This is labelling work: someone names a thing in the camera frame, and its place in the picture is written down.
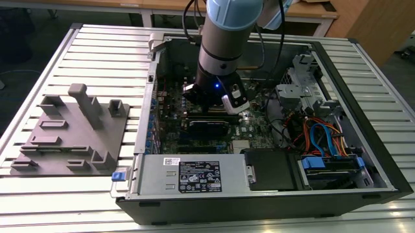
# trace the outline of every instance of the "warning label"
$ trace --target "warning label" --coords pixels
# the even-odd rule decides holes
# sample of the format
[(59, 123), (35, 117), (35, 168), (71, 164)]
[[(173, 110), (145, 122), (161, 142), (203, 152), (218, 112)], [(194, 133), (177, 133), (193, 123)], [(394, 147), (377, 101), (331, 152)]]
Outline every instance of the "warning label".
[(222, 192), (219, 161), (179, 162), (179, 191)]

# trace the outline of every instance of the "barcode sticker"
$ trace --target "barcode sticker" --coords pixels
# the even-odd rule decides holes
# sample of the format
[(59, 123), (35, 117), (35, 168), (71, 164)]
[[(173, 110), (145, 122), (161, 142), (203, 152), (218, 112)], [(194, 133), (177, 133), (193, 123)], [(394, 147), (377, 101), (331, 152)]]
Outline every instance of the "barcode sticker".
[(121, 6), (139, 7), (139, 4), (121, 3)]

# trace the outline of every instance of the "wire bundle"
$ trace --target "wire bundle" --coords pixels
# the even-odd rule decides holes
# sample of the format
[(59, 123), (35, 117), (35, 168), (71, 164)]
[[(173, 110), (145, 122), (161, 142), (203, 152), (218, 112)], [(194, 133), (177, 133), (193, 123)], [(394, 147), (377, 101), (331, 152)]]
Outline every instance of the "wire bundle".
[[(286, 125), (291, 118), (293, 116), (289, 117), (285, 123), (285, 127), (287, 127)], [(347, 157), (347, 152), (345, 149), (345, 137), (342, 131), (338, 130), (333, 124), (327, 123), (318, 117), (306, 117), (302, 123), (302, 128), (303, 132), (294, 139), (293, 144), (295, 145), (302, 138), (305, 139), (303, 155), (321, 155), (322, 157), (330, 157), (331, 154), (331, 156), (339, 155), (342, 157)], [(327, 138), (330, 154), (325, 152), (319, 146), (319, 142), (315, 141), (317, 128), (325, 130), (323, 136)]]

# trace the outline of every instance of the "wooden table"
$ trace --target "wooden table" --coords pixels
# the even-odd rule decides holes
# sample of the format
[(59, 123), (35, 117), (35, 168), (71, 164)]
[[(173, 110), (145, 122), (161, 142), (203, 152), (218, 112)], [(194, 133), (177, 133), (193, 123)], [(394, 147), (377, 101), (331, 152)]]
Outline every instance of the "wooden table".
[[(206, 15), (206, 5), (201, 1), (201, 11)], [(142, 8), (146, 9), (143, 14), (145, 27), (153, 27), (153, 15), (182, 15), (189, 0), (143, 0)], [(321, 3), (299, 2), (291, 5), (286, 20), (289, 22), (303, 22), (319, 24), (314, 36), (326, 36), (333, 21), (339, 17), (337, 12), (326, 11)]]
[[(182, 15), (187, 3), (189, 0), (0, 0), (0, 6), (8, 7), (138, 13), (145, 27), (154, 27), (154, 15)], [(187, 13), (190, 16), (194, 15), (193, 9)], [(206, 15), (202, 1), (201, 10)], [(322, 4), (299, 2), (290, 7), (286, 20), (318, 24), (314, 36), (325, 36), (338, 17), (339, 14), (326, 11)]]

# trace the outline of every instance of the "aluminum extrusion table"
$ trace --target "aluminum extrusion table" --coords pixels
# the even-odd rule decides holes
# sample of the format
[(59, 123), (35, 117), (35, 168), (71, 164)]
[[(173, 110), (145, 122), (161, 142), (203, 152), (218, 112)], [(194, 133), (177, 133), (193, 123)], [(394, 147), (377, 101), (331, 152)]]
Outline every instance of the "aluminum extrusion table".
[[(122, 99), (133, 106), (118, 166), (134, 159), (141, 106), (151, 60), (149, 29), (76, 25), (60, 44), (36, 85), (0, 140), (0, 232), (402, 232), (415, 229), (415, 195), (387, 204), (366, 206), (330, 218), (222, 222), (173, 226), (141, 226), (119, 209), (114, 197), (127, 183), (111, 177), (11, 178), (11, 163), (31, 135), (46, 94), (67, 95), (71, 83), (88, 85), (99, 102)], [(263, 35), (279, 38), (278, 35)], [(347, 86), (379, 133), (402, 172), (415, 189), (415, 114), (359, 44), (347, 39), (287, 36), (321, 41)], [(330, 94), (330, 84), (323, 81)], [(63, 96), (64, 101), (75, 101)]]

